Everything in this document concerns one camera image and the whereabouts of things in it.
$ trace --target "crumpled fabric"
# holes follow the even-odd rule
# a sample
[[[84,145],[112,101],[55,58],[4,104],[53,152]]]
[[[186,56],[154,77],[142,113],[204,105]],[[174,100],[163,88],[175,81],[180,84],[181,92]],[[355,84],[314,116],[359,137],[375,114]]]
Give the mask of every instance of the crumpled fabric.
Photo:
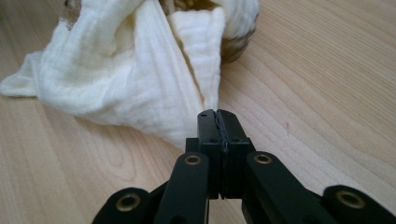
[[[0,84],[6,96],[100,124],[125,125],[184,148],[196,116],[217,109],[223,7],[176,11],[158,0],[83,0],[43,51]]]

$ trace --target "white muslin cloth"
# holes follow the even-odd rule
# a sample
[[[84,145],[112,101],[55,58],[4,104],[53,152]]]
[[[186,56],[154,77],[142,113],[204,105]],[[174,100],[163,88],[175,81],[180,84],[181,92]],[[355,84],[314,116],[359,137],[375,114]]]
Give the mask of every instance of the white muslin cloth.
[[[184,148],[196,116],[217,109],[223,7],[177,11],[158,0],[83,0],[43,51],[0,84],[6,96],[100,124],[125,125]]]

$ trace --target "wood grain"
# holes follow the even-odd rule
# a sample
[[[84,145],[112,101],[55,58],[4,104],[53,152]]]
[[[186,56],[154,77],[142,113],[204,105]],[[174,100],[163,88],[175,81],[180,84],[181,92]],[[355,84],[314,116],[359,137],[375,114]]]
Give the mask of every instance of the wood grain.
[[[62,4],[0,0],[0,80],[47,45]],[[349,185],[396,214],[396,2],[261,7],[246,52],[222,67],[220,108],[308,189]],[[115,191],[167,180],[181,153],[132,128],[0,97],[0,223],[90,223]],[[210,223],[244,223],[239,206],[211,202]]]

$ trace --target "light wood surface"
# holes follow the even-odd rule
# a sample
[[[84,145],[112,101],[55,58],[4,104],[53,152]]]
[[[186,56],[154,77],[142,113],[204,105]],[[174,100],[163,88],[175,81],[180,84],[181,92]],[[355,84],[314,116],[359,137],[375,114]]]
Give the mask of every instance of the light wood surface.
[[[63,0],[0,0],[0,80],[50,41]],[[396,2],[262,0],[219,106],[308,189],[360,189],[396,214]],[[132,128],[0,97],[0,223],[90,223],[119,189],[153,190],[182,152]],[[211,202],[210,223],[244,223]]]

